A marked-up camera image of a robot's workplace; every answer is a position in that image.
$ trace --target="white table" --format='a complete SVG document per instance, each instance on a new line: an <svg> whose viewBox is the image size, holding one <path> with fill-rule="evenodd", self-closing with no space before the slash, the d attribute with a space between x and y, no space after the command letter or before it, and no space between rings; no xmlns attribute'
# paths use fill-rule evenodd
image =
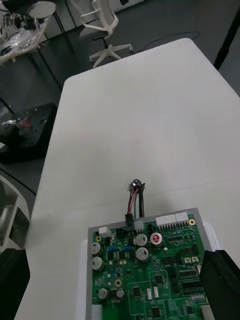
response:
<svg viewBox="0 0 240 320"><path fill-rule="evenodd" d="M76 316L81 242L88 227L124 219L134 178L146 183L146 216L198 207L240 266L239 143L240 99L189 39L69 78L16 320L83 320Z"/></svg>

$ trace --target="office chair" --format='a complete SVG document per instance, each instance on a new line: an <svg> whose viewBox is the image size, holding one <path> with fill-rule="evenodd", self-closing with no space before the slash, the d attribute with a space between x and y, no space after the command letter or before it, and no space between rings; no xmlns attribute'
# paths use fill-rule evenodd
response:
<svg viewBox="0 0 240 320"><path fill-rule="evenodd" d="M106 39L111 36L119 22L119 19L110 7L109 1L110 0L93 0L92 6L94 11L82 14L80 16L80 20L85 28L80 33L79 40L87 41L102 39L104 42L105 49L90 55L89 57L89 61L91 63L93 62L94 58L99 57L93 65L93 68L96 68L96 66L98 66L105 57L112 56L118 60L121 59L121 57L115 53L116 51L126 48L129 48L131 53L134 51L130 43L117 46L112 46L111 44L107 45ZM84 18L92 14L97 14L98 19L89 23L85 23Z"/></svg>

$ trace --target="electronics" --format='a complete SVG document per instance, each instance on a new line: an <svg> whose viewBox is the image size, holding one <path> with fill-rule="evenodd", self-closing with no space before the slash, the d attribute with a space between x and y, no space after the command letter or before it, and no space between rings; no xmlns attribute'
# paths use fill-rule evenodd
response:
<svg viewBox="0 0 240 320"><path fill-rule="evenodd" d="M92 304L95 311L101 306L101 320L203 319L209 303L198 270L211 246L198 209L141 217L134 225L137 230L128 231L126 221L88 229L94 254L87 258L86 319ZM114 243L106 245L99 230Z"/></svg>

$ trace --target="floor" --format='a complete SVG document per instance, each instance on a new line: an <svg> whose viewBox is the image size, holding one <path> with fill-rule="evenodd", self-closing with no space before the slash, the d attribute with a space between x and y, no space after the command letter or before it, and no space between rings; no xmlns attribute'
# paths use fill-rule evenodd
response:
<svg viewBox="0 0 240 320"><path fill-rule="evenodd" d="M134 52L147 50L176 39L192 38L205 56L214 62L228 28L239 7L239 0L145 0L117 13L119 24L111 36L113 45L131 43ZM78 73L92 68L89 55L103 49L102 42L80 43L81 27L68 32L74 47L71 55L63 37L52 38L41 50L61 84ZM122 51L122 57L128 56ZM43 65L37 52L33 56L40 66L37 73L27 56L16 63L0 66L0 96L15 111L53 102L59 104L61 92ZM240 32L220 69L221 75L240 95ZM111 58L103 64L110 63ZM44 159L5 165L12 175L37 192Z"/></svg>

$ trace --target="white rectangular connector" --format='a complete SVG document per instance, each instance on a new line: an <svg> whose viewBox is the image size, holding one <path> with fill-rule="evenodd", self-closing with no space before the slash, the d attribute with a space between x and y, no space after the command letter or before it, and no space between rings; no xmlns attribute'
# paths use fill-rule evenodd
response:
<svg viewBox="0 0 240 320"><path fill-rule="evenodd" d="M176 217L176 223L178 225L185 224L186 222L189 221L189 216L188 216L187 212L176 213L175 217Z"/></svg>
<svg viewBox="0 0 240 320"><path fill-rule="evenodd" d="M162 215L156 218L156 225L158 227L169 227L176 225L175 214Z"/></svg>
<svg viewBox="0 0 240 320"><path fill-rule="evenodd" d="M134 221L134 229L138 232L144 231L144 222L143 220Z"/></svg>
<svg viewBox="0 0 240 320"><path fill-rule="evenodd" d="M101 228L99 228L98 233L103 238L111 238L112 237L112 232L109 230L109 228L107 226L102 226Z"/></svg>

